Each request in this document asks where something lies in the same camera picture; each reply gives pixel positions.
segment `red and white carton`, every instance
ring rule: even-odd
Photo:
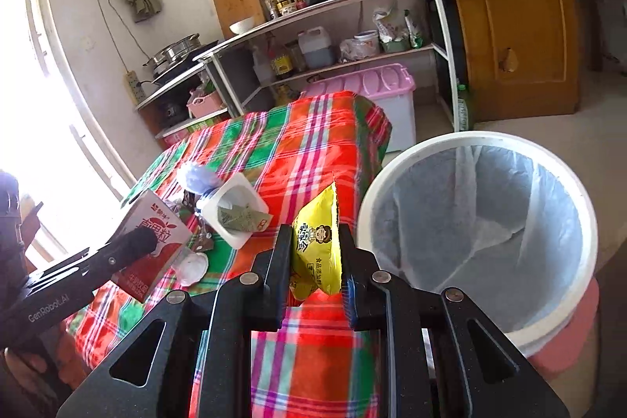
[[[121,271],[111,280],[140,302],[146,301],[165,271],[186,246],[192,232],[151,189],[144,190],[123,209],[123,219],[112,236],[150,227],[157,235],[157,248]]]

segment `crumpled paper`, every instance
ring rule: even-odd
[[[239,232],[263,232],[272,219],[272,215],[245,206],[233,205],[232,209],[217,207],[217,219],[220,224],[229,230]]]

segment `yellow snack bag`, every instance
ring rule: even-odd
[[[333,181],[299,211],[292,224],[290,289],[299,301],[316,289],[328,295],[340,292],[342,262],[337,222],[337,192]]]

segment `steel pot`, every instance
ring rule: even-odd
[[[145,62],[143,65],[148,66],[151,70],[154,70],[159,64],[161,64],[165,60],[163,51],[164,49],[161,49],[154,56],[152,56],[148,60],[148,62]]]
[[[158,65],[156,65],[155,68],[152,70],[152,76],[154,78],[157,78],[160,75],[163,75],[172,66],[173,64],[171,62],[169,62],[167,59],[164,59]]]
[[[192,34],[180,41],[177,41],[176,43],[173,43],[172,45],[167,46],[163,49],[165,58],[171,64],[183,60],[187,54],[201,46],[200,41],[198,40],[199,36],[199,34]]]

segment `white bowl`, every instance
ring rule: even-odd
[[[230,25],[229,29],[231,32],[235,34],[244,34],[245,32],[250,31],[255,26],[255,17],[249,16],[249,18],[244,18],[239,22],[235,22],[235,24]]]

